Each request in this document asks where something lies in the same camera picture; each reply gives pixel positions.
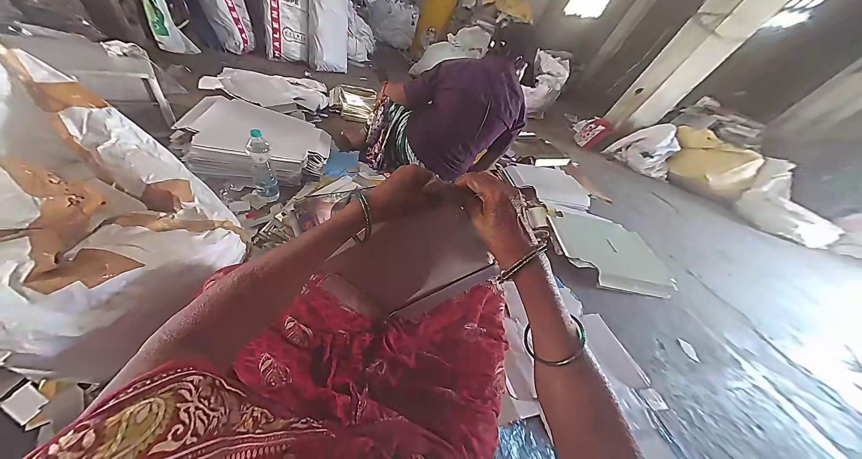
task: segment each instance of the woman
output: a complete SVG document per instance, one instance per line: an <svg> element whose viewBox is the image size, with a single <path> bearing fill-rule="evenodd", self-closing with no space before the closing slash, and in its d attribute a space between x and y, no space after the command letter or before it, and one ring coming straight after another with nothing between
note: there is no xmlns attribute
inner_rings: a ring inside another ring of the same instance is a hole
<svg viewBox="0 0 862 459"><path fill-rule="evenodd" d="M505 344L501 301L492 287L476 287L441 305L442 317L390 319L371 328L347 322L353 329L321 335L313 328L333 317L350 320L350 311L327 303L311 274L361 233L369 216L386 222L438 201L433 182L427 170L402 167L328 222L215 279L144 343L80 418L30 456L493 456L497 430L487 426L488 411L496 419L501 387L495 382ZM502 268L536 254L519 224L511 187L487 173L471 173L449 190L458 191ZM529 260L513 280L533 325L536 388L560 456L638 457L555 292L547 260ZM317 323L308 327L306 319ZM281 342L267 337L275 329ZM458 343L450 332L459 333ZM276 354L290 350L289 365L273 354L255 354L259 346ZM413 348L383 355L405 347ZM248 356L259 358L251 368L261 383L248 373ZM345 376L354 381L339 382ZM430 419L423 423L425 416Z"/></svg>
<svg viewBox="0 0 862 459"><path fill-rule="evenodd" d="M446 181L488 169L527 123L520 80L535 56L533 27L513 23L482 58L445 60L408 84L384 84L363 161L384 172L415 164Z"/></svg>

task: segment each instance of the silver bangle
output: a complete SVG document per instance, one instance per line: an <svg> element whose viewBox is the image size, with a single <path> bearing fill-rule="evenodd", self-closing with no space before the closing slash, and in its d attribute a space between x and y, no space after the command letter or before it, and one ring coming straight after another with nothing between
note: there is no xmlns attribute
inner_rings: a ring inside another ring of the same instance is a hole
<svg viewBox="0 0 862 459"><path fill-rule="evenodd" d="M508 270L504 270L497 277L497 282L505 282L506 280L512 279L512 276L515 275L516 272L521 270L523 266L526 266L530 263L531 260L535 259L539 254L544 254L547 250L547 243L541 244L533 250L530 250L529 253L524 255L518 262L515 262Z"/></svg>

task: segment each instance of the torn white bag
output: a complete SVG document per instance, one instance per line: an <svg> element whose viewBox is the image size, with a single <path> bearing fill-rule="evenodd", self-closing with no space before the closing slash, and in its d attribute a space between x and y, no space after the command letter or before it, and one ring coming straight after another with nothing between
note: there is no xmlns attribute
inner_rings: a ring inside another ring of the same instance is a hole
<svg viewBox="0 0 862 459"><path fill-rule="evenodd" d="M2 52L0 349L31 377L102 381L210 274L242 261L242 231L107 102Z"/></svg>
<svg viewBox="0 0 862 459"><path fill-rule="evenodd" d="M308 61L308 0L263 0L266 56Z"/></svg>
<svg viewBox="0 0 862 459"><path fill-rule="evenodd" d="M522 85L527 115L535 116L551 106L569 79L569 60L555 57L545 50L536 53L536 86Z"/></svg>
<svg viewBox="0 0 862 459"><path fill-rule="evenodd" d="M243 0L198 0L221 47L242 55L254 49L252 20Z"/></svg>
<svg viewBox="0 0 862 459"><path fill-rule="evenodd" d="M845 233L825 218L791 201L790 161L765 158L751 189L742 193L734 208L758 229L791 239L808 248L825 248Z"/></svg>
<svg viewBox="0 0 862 459"><path fill-rule="evenodd" d="M365 0L368 24L378 40L399 50L413 44L419 10L402 0Z"/></svg>
<svg viewBox="0 0 862 459"><path fill-rule="evenodd" d="M347 73L348 0L308 0L308 64Z"/></svg>
<svg viewBox="0 0 862 459"><path fill-rule="evenodd" d="M667 160L679 149L677 127L659 124L623 137L602 153L612 154L640 174L664 178L668 171Z"/></svg>
<svg viewBox="0 0 862 459"><path fill-rule="evenodd" d="M356 13L351 2L347 17L347 59L364 63L371 59L375 45L372 27Z"/></svg>
<svg viewBox="0 0 862 459"><path fill-rule="evenodd" d="M448 59L484 56L488 51L490 33L479 26L462 27L456 35L449 34L448 39L428 46L419 61L410 68L409 74L418 77Z"/></svg>

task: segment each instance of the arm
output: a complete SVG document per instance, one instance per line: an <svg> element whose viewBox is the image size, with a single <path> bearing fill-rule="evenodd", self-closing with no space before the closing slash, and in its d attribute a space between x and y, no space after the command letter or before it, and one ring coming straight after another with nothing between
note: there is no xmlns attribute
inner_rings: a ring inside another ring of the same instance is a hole
<svg viewBox="0 0 862 459"><path fill-rule="evenodd" d="M404 84L390 84L383 86L383 95L392 99L395 103L407 105L407 94L404 93Z"/></svg>
<svg viewBox="0 0 862 459"><path fill-rule="evenodd" d="M478 196L465 201L466 209L500 266L508 268L530 251L532 237L523 230L513 206L520 201L516 190L485 172L469 173L455 184ZM542 255L524 266L515 274L515 285L533 330L535 354L549 361L571 356L580 346L576 325L559 296L547 258ZM641 457L588 350L566 366L536 363L534 373L560 457Z"/></svg>
<svg viewBox="0 0 862 459"><path fill-rule="evenodd" d="M433 178L419 167L399 168L366 193L372 221L385 222L430 204L425 186ZM290 307L308 277L364 227L362 208L353 201L329 221L238 267L150 336L102 396L181 356L203 355L217 368L230 368L242 347Z"/></svg>
<svg viewBox="0 0 862 459"><path fill-rule="evenodd" d="M416 110L434 100L442 63L425 70L417 79L406 84L386 84L383 94L408 109Z"/></svg>

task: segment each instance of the white sack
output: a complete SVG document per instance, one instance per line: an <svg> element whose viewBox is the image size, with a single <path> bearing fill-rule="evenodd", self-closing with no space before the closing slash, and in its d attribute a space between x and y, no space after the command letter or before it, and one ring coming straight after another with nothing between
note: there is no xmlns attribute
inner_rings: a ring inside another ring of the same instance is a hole
<svg viewBox="0 0 862 459"><path fill-rule="evenodd" d="M413 44L419 10L402 0L365 0L368 24L378 40L399 50Z"/></svg>
<svg viewBox="0 0 862 459"><path fill-rule="evenodd" d="M347 73L348 0L308 0L308 64Z"/></svg>
<svg viewBox="0 0 862 459"><path fill-rule="evenodd" d="M92 287L75 279L42 293L25 279L35 268L30 256L33 235L45 229L6 239L0 243L0 349L13 353L6 360L10 367L75 380L106 380L188 303L207 276L242 261L246 246L237 233L219 226L239 225L233 213L151 135L113 107L99 107L103 101L75 84L66 86L65 98L86 107L42 111L22 82L27 76L12 64L0 65L0 156L21 159L28 167L38 165L69 181L68 175L115 181L114 187L92 185L107 204L92 213L80 240L70 242L73 247L59 255L59 266L73 262L84 248L108 249L141 266ZM34 92L43 87L30 84ZM65 138L53 131L51 121L67 131ZM166 215L173 215L179 226L213 223L212 229L156 232L134 226L114 231L112 224L96 229L107 218L140 212L145 192L167 183L186 185L190 194L178 202L179 211ZM16 207L4 212L4 226L21 229L32 222L41 201L16 192L14 184L0 178L0 194ZM62 220L54 220L48 229L76 238L81 231L66 231Z"/></svg>
<svg viewBox="0 0 862 459"><path fill-rule="evenodd" d="M141 4L159 48L173 53L201 52L174 24L165 0L141 0Z"/></svg>
<svg viewBox="0 0 862 459"><path fill-rule="evenodd" d="M679 149L677 127L659 124L623 137L602 153L612 154L640 174L664 178L667 176L667 160Z"/></svg>
<svg viewBox="0 0 862 459"><path fill-rule="evenodd" d="M242 55L254 49L252 20L243 0L198 0L221 47Z"/></svg>
<svg viewBox="0 0 862 459"><path fill-rule="evenodd" d="M364 63L371 59L375 45L372 27L356 13L356 8L350 2L350 13L347 16L347 59Z"/></svg>
<svg viewBox="0 0 862 459"><path fill-rule="evenodd" d="M742 193L734 208L766 233L789 238L808 248L824 248L838 241L845 232L791 201L791 169L795 166L783 159L765 158L751 189Z"/></svg>
<svg viewBox="0 0 862 459"><path fill-rule="evenodd" d="M263 0L266 56L308 61L308 0Z"/></svg>
<svg viewBox="0 0 862 459"><path fill-rule="evenodd" d="M479 26L462 27L456 35L449 34L448 38L448 41L428 46L419 61L410 68L410 75L418 77L447 59L480 58L487 53L490 43L490 33Z"/></svg>
<svg viewBox="0 0 862 459"><path fill-rule="evenodd" d="M536 86L521 85L527 115L534 116L551 106L569 79L569 60L555 57L545 50L536 53Z"/></svg>

